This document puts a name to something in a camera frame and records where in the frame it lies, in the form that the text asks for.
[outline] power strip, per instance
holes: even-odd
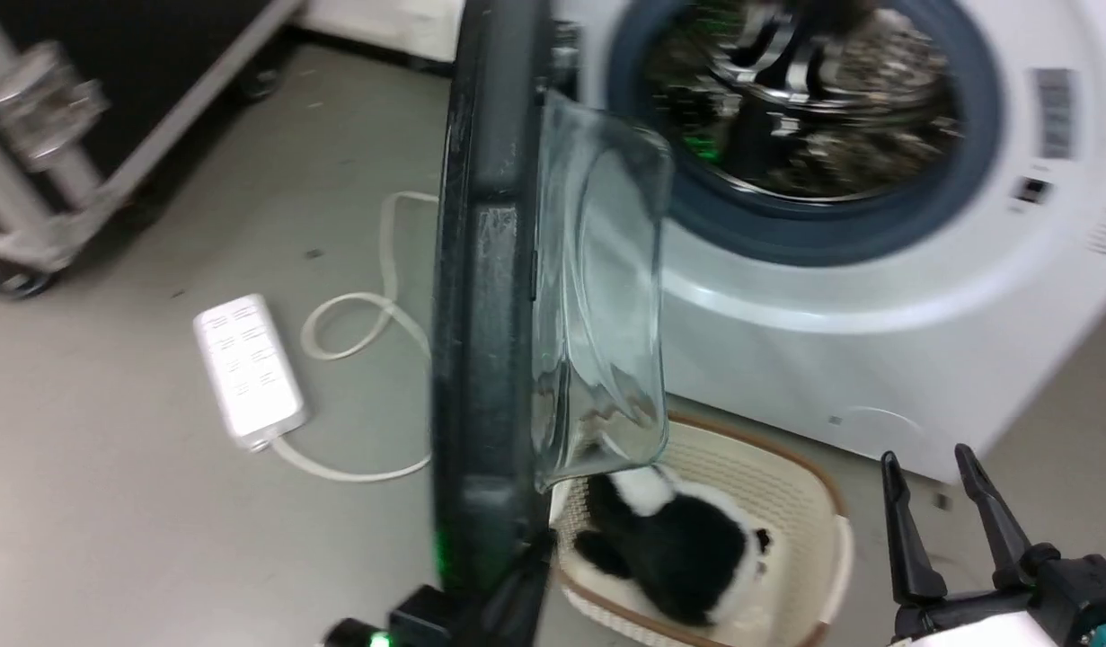
[[[233,442],[260,451],[305,422],[305,400],[260,294],[208,309],[194,332]]]

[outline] transparent glass bowl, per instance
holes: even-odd
[[[533,306],[536,488],[664,450],[660,237],[672,178],[655,132],[549,92]]]

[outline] power cord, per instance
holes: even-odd
[[[422,202],[438,204],[437,196],[429,196],[428,194],[420,194],[417,191],[398,191],[385,197],[385,200],[380,202],[380,232],[379,241],[377,242],[377,253],[379,253],[380,259],[380,290],[384,294],[373,294],[373,292],[348,292],[348,294],[341,294],[338,298],[327,300],[327,302],[322,303],[313,312],[310,313],[309,319],[305,320],[305,324],[301,327],[301,347],[305,351],[305,355],[314,357],[314,359],[322,359],[324,362],[334,362],[337,359],[344,359],[344,357],[349,357],[356,355],[356,353],[362,352],[368,344],[376,340],[377,335],[380,335],[388,326],[389,320],[396,321],[400,324],[400,327],[409,332],[413,340],[416,341],[418,347],[420,347],[421,353],[425,353],[426,361],[432,361],[432,352],[429,349],[428,335],[425,334],[424,328],[420,327],[419,323],[413,320],[400,306],[397,305],[397,265],[396,259],[393,254],[393,227],[396,220],[396,206],[397,201],[401,199],[418,200]],[[325,347],[322,347],[317,340],[317,323],[322,316],[325,315],[333,306],[347,302],[347,300],[359,300],[361,302],[372,303],[373,305],[380,307],[380,316],[369,328],[368,334],[356,343],[352,347],[343,349],[343,352],[327,352]],[[312,476],[320,477],[322,479],[328,479],[331,482],[346,482],[346,483],[376,483],[376,482],[387,482],[393,479],[400,479],[400,477],[406,477],[413,474],[414,472],[422,470],[428,466],[430,456],[425,456],[413,466],[403,467],[399,470],[394,470],[390,472],[380,472],[373,474],[355,474],[351,472],[343,472],[340,470],[334,470],[333,467],[323,466],[320,462],[315,462],[312,458],[307,458],[303,453],[294,449],[293,446],[285,441],[285,437],[278,437],[273,439],[273,449],[276,450],[276,455],[284,459],[290,466],[298,468],[303,472],[307,472]]]

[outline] floor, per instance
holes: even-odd
[[[426,368],[408,335],[326,364],[299,352],[296,332],[323,300],[380,290],[377,206],[437,189],[446,97],[442,79],[303,45],[275,97],[212,127],[159,221],[106,233],[43,298],[0,303],[0,645],[311,645],[432,581],[426,474],[336,484],[237,449],[190,320],[261,292],[314,411],[291,442],[352,470],[420,458]],[[406,206],[396,230],[400,303],[426,327],[434,227],[431,208]],[[343,307],[327,344],[372,320]],[[858,562],[827,644],[885,644],[874,463],[734,421],[841,483]],[[987,463],[1033,541],[1106,555],[1106,321]],[[927,545],[952,588],[982,587],[973,508],[950,489],[938,509],[939,489],[914,484]],[[625,645],[557,593],[544,624],[545,647]]]

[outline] laundry basket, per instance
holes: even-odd
[[[576,480],[559,483],[553,493],[553,524],[561,535],[556,573],[571,605],[654,647],[818,644],[847,592],[853,563],[852,529],[827,476],[771,442],[680,415],[670,415],[662,462],[682,478],[728,492],[769,530],[772,541],[757,586],[718,626],[668,620],[634,584],[599,573],[572,549],[576,533],[588,528],[586,483]]]

